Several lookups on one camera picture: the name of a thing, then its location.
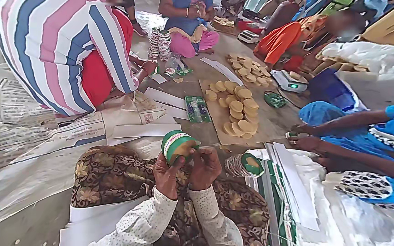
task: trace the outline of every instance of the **red skirt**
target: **red skirt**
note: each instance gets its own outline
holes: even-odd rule
[[[129,53],[132,45],[132,23],[122,11],[113,8],[112,13],[117,17],[119,25],[123,30],[126,40],[126,51]],[[102,104],[112,90],[114,85],[112,76],[97,50],[92,51],[92,53],[83,60],[81,85],[94,106]]]

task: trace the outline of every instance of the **blue plastic crate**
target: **blue plastic crate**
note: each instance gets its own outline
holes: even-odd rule
[[[335,75],[337,70],[327,68],[309,81],[309,98],[312,102],[325,101],[343,111],[355,107],[355,99],[349,89]]]

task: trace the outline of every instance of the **white polka dot sleeve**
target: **white polka dot sleeve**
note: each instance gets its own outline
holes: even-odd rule
[[[89,246],[147,246],[162,236],[177,201],[170,200],[156,187],[153,197],[128,211],[117,223],[117,229]]]
[[[243,245],[238,227],[218,210],[212,186],[206,190],[188,190],[188,193],[193,200],[197,219],[210,246]]]

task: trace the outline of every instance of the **digital weighing scale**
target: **digital weighing scale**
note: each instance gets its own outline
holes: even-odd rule
[[[249,30],[241,31],[237,37],[238,40],[244,41],[248,44],[259,42],[259,35]]]
[[[285,71],[272,70],[270,74],[275,78],[276,82],[281,86],[282,89],[290,92],[303,92],[308,88],[308,81],[298,81],[290,77],[290,74]]]

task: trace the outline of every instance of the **floral print fabric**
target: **floral print fabric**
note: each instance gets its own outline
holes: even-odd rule
[[[151,197],[155,161],[140,160],[134,151],[119,145],[89,149],[75,167],[71,205],[88,208]],[[191,171],[192,165],[187,164],[176,175],[178,203],[155,246],[207,245],[187,192]],[[213,187],[219,210],[238,226],[244,245],[266,245],[269,213],[265,200],[245,184],[215,181]]]

